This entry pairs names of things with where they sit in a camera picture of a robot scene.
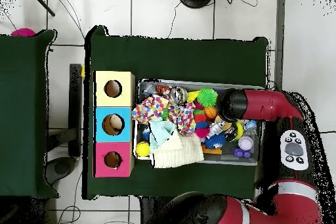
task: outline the gray plastic bin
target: gray plastic bin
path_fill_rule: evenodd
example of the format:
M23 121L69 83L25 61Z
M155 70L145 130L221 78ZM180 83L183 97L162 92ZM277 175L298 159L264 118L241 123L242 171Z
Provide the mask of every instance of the gray plastic bin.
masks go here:
M136 103L141 103L148 95L143 93L143 90L147 88L149 85L166 85L166 86L180 86L185 88L188 92L197 91L203 87L213 88L215 91L223 91L229 88L236 89L264 89L262 87L256 86L244 86L244 85L229 85L229 84L219 84L219 83L202 83L202 82L189 82L189 81L174 81L174 80L153 80L153 79L142 79L138 83L138 91L136 93ZM135 147L137 143L141 142L141 130L140 124L135 122L135 138L133 143L133 154L136 158L141 160L153 160L153 157L138 157L135 152ZM260 133L260 124L258 123L258 131ZM244 166L256 166L259 156L259 141L260 135L251 136L254 140L254 147L251 149L251 157L250 158L238 158L233 155L234 148L238 147L238 142L227 142L222 148L222 155L219 154L204 154L204 161L201 163L209 163L209 164L233 164L233 165L244 165Z

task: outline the blue toy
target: blue toy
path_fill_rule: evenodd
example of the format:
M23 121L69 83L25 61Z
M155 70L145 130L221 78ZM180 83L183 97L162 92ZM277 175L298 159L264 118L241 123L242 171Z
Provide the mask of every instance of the blue toy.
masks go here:
M225 134L221 132L211 136L209 139L206 138L204 145L208 149L222 148L226 143Z
M150 140L150 128L145 128L144 131L141 133L141 136L143 141L148 142Z

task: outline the yellow ball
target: yellow ball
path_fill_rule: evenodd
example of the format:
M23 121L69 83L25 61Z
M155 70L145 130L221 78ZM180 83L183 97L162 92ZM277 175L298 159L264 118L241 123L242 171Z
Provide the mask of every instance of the yellow ball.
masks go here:
M138 156L148 156L150 154L150 145L148 142L142 141L137 144L135 152Z

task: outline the green table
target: green table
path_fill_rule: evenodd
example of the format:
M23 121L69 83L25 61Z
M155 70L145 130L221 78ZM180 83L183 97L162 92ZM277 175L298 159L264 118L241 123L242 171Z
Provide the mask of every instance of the green table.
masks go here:
M252 198L255 166L190 164L153 169L136 160L128 178L94 178L93 70L130 71L141 78L265 86L267 39L253 41L152 39L106 35L95 26L85 39L83 197L96 195L176 196L198 190Z

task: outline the white cloth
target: white cloth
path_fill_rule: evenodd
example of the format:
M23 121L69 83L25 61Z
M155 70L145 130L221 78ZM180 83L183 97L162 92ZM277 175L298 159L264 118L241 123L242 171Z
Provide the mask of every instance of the white cloth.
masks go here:
M204 160L200 138L181 135L174 130L171 137L154 150L154 168L174 168Z

